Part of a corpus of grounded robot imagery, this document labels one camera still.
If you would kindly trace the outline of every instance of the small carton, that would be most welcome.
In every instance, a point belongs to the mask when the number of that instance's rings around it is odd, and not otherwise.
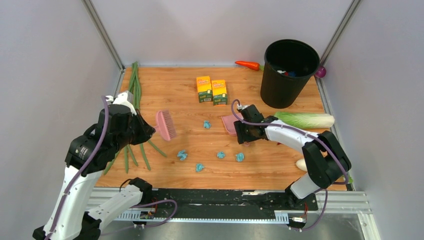
[[[196,77],[199,103],[212,102],[212,86],[209,76]]]
[[[227,105],[228,94],[225,80],[212,80],[213,105]]]

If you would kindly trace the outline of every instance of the white wall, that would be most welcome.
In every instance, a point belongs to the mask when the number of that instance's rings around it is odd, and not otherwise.
[[[93,0],[125,65],[264,62],[297,39],[322,54],[350,0]]]
[[[381,239],[422,239],[424,2],[365,0],[323,79]]]
[[[53,211],[72,139],[113,94],[115,66],[80,1],[0,1],[1,239]]]

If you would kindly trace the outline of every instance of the black trash bin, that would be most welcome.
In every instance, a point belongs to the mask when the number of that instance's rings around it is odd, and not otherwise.
[[[272,43],[265,51],[260,97],[272,108],[289,107],[319,65],[318,53],[304,42],[283,39]],[[292,76],[278,71],[286,71]]]

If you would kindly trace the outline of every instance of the gray floor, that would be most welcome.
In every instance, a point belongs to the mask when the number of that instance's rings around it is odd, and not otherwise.
[[[308,214],[308,225],[317,218]],[[105,233],[131,226],[127,221],[114,221]],[[287,226],[276,224],[236,223],[183,223],[169,222],[164,225],[129,229],[101,240],[364,240],[358,216],[354,214],[326,214],[312,230],[294,232]]]

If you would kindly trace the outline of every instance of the wooden table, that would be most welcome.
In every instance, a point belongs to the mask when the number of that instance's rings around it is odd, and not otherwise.
[[[131,68],[125,70],[121,91],[128,89]],[[257,140],[250,146],[239,145],[235,136],[229,136],[221,116],[231,114],[230,106],[213,106],[212,102],[199,103],[196,77],[210,76],[211,80],[225,79],[229,101],[239,99],[243,105],[255,104],[264,115],[273,115],[278,109],[267,106],[260,97],[262,71],[235,67],[141,67],[138,69],[142,97],[140,112],[151,125],[156,125],[155,114],[168,109],[177,137],[164,141],[155,134],[152,141],[166,154],[160,155],[148,143],[144,149],[151,171],[147,170],[139,146],[131,146],[139,163],[136,167],[129,157],[129,173],[125,173],[123,152],[109,172],[97,182],[101,187],[118,187],[129,178],[139,177],[154,188],[193,189],[249,189],[284,190],[305,174],[295,162],[302,154],[275,142]],[[323,113],[323,105],[315,79],[312,77],[287,112]],[[203,127],[204,120],[212,127]],[[177,153],[186,150],[188,157],[181,161]],[[226,157],[217,158],[223,151]],[[235,155],[244,153],[244,161]],[[205,168],[196,172],[196,164]],[[344,185],[333,185],[330,190],[346,190]]]

